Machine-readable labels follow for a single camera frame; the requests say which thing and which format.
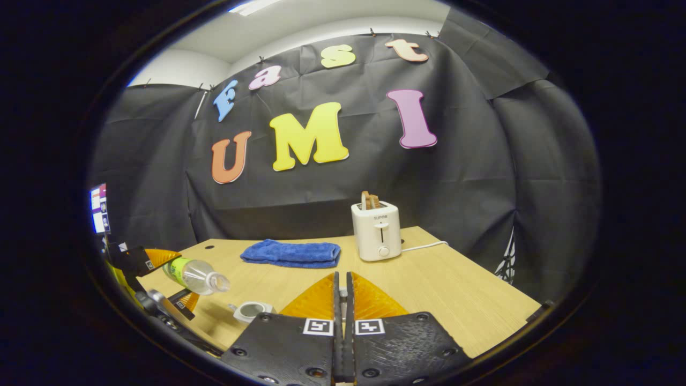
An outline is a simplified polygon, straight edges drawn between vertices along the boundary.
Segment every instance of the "white ceiling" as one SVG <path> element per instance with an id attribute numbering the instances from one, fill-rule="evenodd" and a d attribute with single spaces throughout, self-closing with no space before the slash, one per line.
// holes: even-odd
<path id="1" fill-rule="evenodd" d="M 442 23 L 448 10 L 449 6 L 435 0 L 281 0 L 249 16 L 227 12 L 169 48 L 234 63 L 272 41 L 333 21 L 404 16 Z"/>

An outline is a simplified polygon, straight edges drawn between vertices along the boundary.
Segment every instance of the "monitor screen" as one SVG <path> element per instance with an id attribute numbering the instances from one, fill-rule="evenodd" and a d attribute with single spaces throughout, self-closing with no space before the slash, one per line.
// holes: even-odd
<path id="1" fill-rule="evenodd" d="M 103 183 L 91 189 L 91 214 L 96 234 L 109 234 L 110 221 L 107 216 L 107 187 Z"/>

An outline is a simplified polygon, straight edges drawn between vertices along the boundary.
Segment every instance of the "letter m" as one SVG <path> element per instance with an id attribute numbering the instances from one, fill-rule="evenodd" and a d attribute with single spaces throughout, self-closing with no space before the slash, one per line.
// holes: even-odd
<path id="1" fill-rule="evenodd" d="M 348 158 L 348 149 L 343 147 L 338 131 L 340 109 L 341 105 L 337 102 L 320 104 L 312 111 L 305 128 L 298 123 L 293 114 L 275 117 L 269 123 L 276 132 L 274 170 L 288 170 L 296 165 L 296 160 L 291 157 L 288 150 L 289 146 L 300 163 L 307 165 L 315 141 L 317 151 L 314 153 L 314 161 L 324 163 Z"/>

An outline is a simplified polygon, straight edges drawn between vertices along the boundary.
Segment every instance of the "table surface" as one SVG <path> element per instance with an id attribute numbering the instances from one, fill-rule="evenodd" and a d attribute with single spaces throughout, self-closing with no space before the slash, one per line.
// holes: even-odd
<path id="1" fill-rule="evenodd" d="M 404 249 L 438 241 L 420 227 L 401 229 L 401 237 L 405 240 Z M 207 333 L 220 346 L 230 346 L 246 327 L 234 319 L 228 304 L 264 302 L 280 311 L 312 284 L 335 271 L 340 273 L 341 287 L 345 287 L 346 272 L 352 271 L 370 280 L 408 312 L 433 314 L 470 357 L 509 337 L 541 306 L 445 244 L 403 252 L 393 259 L 366 262 L 357 254 L 354 236 L 286 240 L 340 245 L 337 267 L 304 269 L 241 260 L 240 254 L 256 242 L 210 239 L 181 251 L 185 258 L 212 264 L 231 282 L 228 292 L 201 296 L 194 310 L 196 317 L 189 322 L 192 328 Z M 182 289 L 161 269 L 139 280 L 146 290 L 154 288 L 168 297 Z"/>

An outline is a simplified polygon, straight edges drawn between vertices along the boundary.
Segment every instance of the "blue towel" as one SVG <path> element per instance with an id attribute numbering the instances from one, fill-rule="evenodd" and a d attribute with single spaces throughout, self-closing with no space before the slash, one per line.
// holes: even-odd
<path id="1" fill-rule="evenodd" d="M 258 264 L 297 268 L 331 268 L 338 265 L 341 247 L 330 242 L 285 244 L 267 239 L 249 246 L 241 259 Z"/>

